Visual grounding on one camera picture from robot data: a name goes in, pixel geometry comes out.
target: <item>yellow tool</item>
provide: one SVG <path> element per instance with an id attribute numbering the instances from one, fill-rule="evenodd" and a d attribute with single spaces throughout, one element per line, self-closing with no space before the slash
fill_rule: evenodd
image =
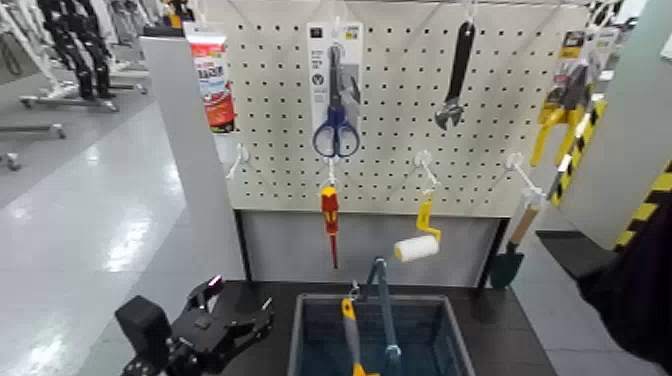
<path id="1" fill-rule="evenodd" d="M 341 300 L 341 312 L 343 313 L 345 339 L 348 342 L 348 348 L 352 355 L 352 376 L 380 376 L 378 373 L 366 373 L 364 371 L 361 349 L 359 347 L 359 329 L 357 329 L 355 307 L 352 305 L 350 298 L 343 298 Z"/>
<path id="2" fill-rule="evenodd" d="M 441 243 L 441 230 L 429 227 L 429 217 L 432 213 L 432 193 L 425 194 L 425 199 L 420 204 L 418 219 L 415 221 L 415 227 L 422 232 L 434 235 L 436 243 Z"/>
<path id="3" fill-rule="evenodd" d="M 429 217 L 432 212 L 432 193 L 425 193 L 425 198 L 420 204 L 418 218 L 415 226 L 419 231 L 430 235 L 416 236 L 405 239 L 394 244 L 394 255 L 401 262 L 417 260 L 423 257 L 434 255 L 439 252 L 439 243 L 441 242 L 441 230 L 429 227 Z"/>
<path id="4" fill-rule="evenodd" d="M 532 153 L 532 157 L 530 157 L 530 166 L 534 167 L 539 164 L 541 156 L 544 153 L 544 144 L 546 143 L 548 134 L 550 133 L 551 128 L 555 125 L 567 124 L 565 136 L 555 154 L 556 166 L 560 165 L 563 156 L 572 146 L 576 133 L 576 126 L 581 122 L 583 112 L 585 111 L 585 105 L 590 100 L 590 90 L 587 87 L 586 82 L 587 71 L 588 67 L 586 65 L 577 66 L 571 73 L 567 87 L 562 90 L 562 93 L 558 94 L 554 91 L 549 94 L 549 98 L 551 96 L 559 96 L 560 98 L 546 100 L 545 107 L 549 106 L 549 103 L 552 102 L 558 102 L 558 105 L 552 110 L 545 108 L 539 116 L 541 129 L 537 135 L 534 152 Z"/>

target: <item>paint roller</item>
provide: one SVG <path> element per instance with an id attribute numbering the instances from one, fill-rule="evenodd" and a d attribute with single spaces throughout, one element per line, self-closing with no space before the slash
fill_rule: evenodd
<path id="1" fill-rule="evenodd" d="M 419 231 L 429 235 L 399 241 L 394 244 L 394 254 L 401 262 L 409 262 L 423 257 L 431 256 L 439 252 L 441 231 L 429 227 L 429 217 L 432 212 L 431 192 L 425 193 L 425 198 L 420 204 L 418 218 L 415 226 Z"/>

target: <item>robotic arm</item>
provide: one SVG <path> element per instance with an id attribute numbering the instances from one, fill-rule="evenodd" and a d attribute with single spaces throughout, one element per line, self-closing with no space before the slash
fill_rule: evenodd
<path id="1" fill-rule="evenodd" d="M 264 340 L 273 326 L 272 300 L 266 300 L 257 317 L 228 321 L 208 308 L 223 287 L 221 276 L 196 286 L 172 325 L 161 307 L 139 295 L 119 308 L 117 322 L 136 351 L 122 376 L 218 374 L 238 354 Z"/>

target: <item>scissors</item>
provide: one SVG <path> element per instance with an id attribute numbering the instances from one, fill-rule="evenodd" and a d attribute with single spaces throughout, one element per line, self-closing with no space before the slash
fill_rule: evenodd
<path id="1" fill-rule="evenodd" d="M 551 131 L 551 128 L 559 124 L 567 124 L 565 137 L 555 154 L 555 165 L 559 166 L 562 158 L 572 146 L 574 141 L 576 127 L 581 122 L 583 114 L 590 102 L 590 88 L 587 87 L 586 65 L 580 65 L 572 71 L 569 76 L 567 88 L 564 90 L 554 90 L 549 94 L 549 98 L 556 97 L 553 101 L 558 102 L 557 108 L 547 111 L 544 118 L 541 119 L 541 129 L 537 135 L 537 141 L 534 145 L 534 152 L 530 157 L 530 166 L 535 167 L 539 164 L 544 152 L 544 144 Z"/>
<path id="2" fill-rule="evenodd" d="M 345 106 L 341 98 L 341 51 L 337 45 L 329 47 L 329 108 L 327 121 L 317 128 L 313 135 L 313 148 L 327 158 L 349 157 L 359 149 L 359 134 L 355 127 L 348 122 Z M 354 145 L 345 145 L 344 136 L 350 133 L 354 138 Z"/>

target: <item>black table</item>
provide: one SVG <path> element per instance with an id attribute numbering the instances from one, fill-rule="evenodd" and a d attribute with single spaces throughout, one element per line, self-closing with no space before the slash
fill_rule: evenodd
<path id="1" fill-rule="evenodd" d="M 575 280 L 603 268 L 618 256 L 614 251 L 602 249 L 580 231 L 539 230 L 537 236 Z"/>
<path id="2" fill-rule="evenodd" d="M 224 376 L 286 376 L 296 297 L 301 293 L 345 294 L 349 286 L 323 283 L 228 281 L 219 304 L 231 319 L 259 309 L 268 297 L 275 324 L 268 338 L 234 359 Z M 391 286 L 392 294 L 445 295 L 457 316 L 477 376 L 556 376 L 546 352 L 511 290 Z"/>

